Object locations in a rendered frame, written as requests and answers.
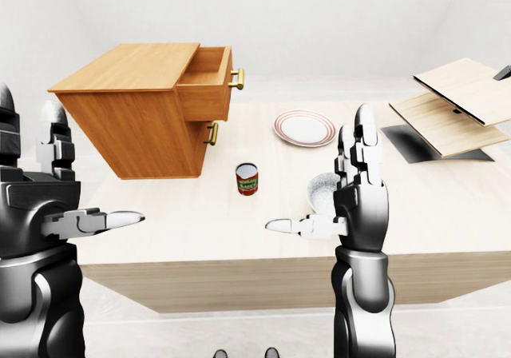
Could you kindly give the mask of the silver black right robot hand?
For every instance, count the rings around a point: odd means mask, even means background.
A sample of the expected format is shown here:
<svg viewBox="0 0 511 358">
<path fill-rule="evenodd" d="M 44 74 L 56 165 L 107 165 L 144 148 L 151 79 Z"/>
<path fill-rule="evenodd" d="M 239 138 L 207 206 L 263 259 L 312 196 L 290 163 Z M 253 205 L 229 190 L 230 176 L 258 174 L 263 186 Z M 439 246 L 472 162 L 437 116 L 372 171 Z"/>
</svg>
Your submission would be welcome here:
<svg viewBox="0 0 511 358">
<path fill-rule="evenodd" d="M 367 104 L 359 106 L 353 126 L 339 131 L 332 193 L 335 215 L 309 214 L 303 219 L 276 219 L 265 228 L 301 237 L 338 236 L 353 250 L 380 252 L 389 222 L 388 190 L 380 175 L 382 140 Z"/>
</svg>

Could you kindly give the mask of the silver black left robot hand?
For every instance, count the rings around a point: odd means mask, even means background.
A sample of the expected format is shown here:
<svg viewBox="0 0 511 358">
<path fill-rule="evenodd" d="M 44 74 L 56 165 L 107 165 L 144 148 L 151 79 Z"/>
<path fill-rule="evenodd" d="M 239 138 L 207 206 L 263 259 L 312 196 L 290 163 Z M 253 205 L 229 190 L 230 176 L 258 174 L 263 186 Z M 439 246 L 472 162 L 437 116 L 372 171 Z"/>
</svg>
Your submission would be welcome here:
<svg viewBox="0 0 511 358">
<path fill-rule="evenodd" d="M 81 183 L 72 164 L 75 148 L 64 107 L 45 101 L 37 141 L 40 171 L 18 166 L 20 117 L 0 82 L 0 258 L 24 257 L 144 220 L 132 211 L 79 209 Z"/>
</svg>

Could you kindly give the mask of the wooden cabinet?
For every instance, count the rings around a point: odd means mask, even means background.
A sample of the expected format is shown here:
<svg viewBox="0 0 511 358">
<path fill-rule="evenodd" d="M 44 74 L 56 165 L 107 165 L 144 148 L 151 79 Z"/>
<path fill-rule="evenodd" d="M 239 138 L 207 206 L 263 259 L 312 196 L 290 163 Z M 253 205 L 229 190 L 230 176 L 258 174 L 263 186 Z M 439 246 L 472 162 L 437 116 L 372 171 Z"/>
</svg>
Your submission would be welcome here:
<svg viewBox="0 0 511 358">
<path fill-rule="evenodd" d="M 121 179 L 198 177 L 177 82 L 197 43 L 120 44 L 49 91 Z"/>
</svg>

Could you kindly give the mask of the closed wooden drawer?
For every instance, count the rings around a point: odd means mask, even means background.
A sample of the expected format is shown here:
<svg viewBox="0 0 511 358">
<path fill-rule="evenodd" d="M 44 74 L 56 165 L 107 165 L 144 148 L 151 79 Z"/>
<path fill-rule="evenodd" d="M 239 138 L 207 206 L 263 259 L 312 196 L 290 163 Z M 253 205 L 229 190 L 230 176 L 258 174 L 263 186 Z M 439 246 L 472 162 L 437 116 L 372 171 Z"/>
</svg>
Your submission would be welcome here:
<svg viewBox="0 0 511 358">
<path fill-rule="evenodd" d="M 188 133 L 192 144 L 192 176 L 201 175 L 207 143 L 210 138 L 211 121 L 188 121 Z"/>
</svg>

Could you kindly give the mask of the open wooden drawer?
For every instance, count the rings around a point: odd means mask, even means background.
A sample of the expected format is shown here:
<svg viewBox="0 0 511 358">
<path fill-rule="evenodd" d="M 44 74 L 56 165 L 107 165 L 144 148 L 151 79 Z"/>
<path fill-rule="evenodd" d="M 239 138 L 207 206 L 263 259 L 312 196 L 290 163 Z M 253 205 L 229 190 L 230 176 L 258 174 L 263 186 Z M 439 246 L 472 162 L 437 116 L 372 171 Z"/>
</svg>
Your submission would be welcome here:
<svg viewBox="0 0 511 358">
<path fill-rule="evenodd" d="M 200 47 L 176 87 L 187 121 L 227 121 L 232 80 L 230 46 Z"/>
</svg>

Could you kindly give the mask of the patterned white bowl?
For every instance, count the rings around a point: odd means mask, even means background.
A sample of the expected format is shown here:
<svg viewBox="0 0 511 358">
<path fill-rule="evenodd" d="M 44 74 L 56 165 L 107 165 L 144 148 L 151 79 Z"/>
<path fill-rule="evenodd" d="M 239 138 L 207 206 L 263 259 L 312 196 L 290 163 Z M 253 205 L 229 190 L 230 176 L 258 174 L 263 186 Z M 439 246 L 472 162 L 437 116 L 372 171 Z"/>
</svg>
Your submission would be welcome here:
<svg viewBox="0 0 511 358">
<path fill-rule="evenodd" d="M 313 177 L 307 186 L 307 200 L 313 211 L 322 215 L 335 215 L 333 193 L 340 181 L 335 173 L 321 173 Z"/>
</svg>

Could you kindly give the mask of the white plate with red rings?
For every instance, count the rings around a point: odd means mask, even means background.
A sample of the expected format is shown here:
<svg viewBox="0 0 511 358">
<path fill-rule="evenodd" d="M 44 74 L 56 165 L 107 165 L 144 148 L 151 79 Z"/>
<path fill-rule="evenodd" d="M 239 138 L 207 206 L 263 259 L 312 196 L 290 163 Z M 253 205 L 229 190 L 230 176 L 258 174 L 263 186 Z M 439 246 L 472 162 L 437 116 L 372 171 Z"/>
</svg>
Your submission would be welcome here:
<svg viewBox="0 0 511 358">
<path fill-rule="evenodd" d="M 281 113 L 273 129 L 283 140 L 302 147 L 320 147 L 335 139 L 335 125 L 322 114 L 308 110 L 290 110 Z"/>
</svg>

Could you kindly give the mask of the red and green tin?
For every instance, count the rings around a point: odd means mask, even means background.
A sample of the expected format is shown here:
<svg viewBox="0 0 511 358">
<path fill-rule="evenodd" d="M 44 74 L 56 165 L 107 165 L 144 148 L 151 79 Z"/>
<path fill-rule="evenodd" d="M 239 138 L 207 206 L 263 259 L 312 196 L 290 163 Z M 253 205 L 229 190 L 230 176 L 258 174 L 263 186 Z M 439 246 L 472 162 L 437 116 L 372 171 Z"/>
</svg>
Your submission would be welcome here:
<svg viewBox="0 0 511 358">
<path fill-rule="evenodd" d="M 236 166 L 236 183 L 240 194 L 251 196 L 259 186 L 259 171 L 253 163 L 242 163 Z"/>
</svg>

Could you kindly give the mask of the pale wooden board with stand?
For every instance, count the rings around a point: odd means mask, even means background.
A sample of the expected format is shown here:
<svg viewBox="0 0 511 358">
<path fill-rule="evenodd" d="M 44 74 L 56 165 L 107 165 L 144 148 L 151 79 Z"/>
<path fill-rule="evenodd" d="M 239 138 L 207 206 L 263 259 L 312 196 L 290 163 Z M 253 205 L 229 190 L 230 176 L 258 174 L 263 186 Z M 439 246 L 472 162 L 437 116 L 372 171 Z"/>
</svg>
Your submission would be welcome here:
<svg viewBox="0 0 511 358">
<path fill-rule="evenodd" d="M 497 127 L 511 121 L 511 65 L 462 58 L 413 79 L 426 91 L 390 107 L 440 158 L 511 139 Z"/>
</svg>

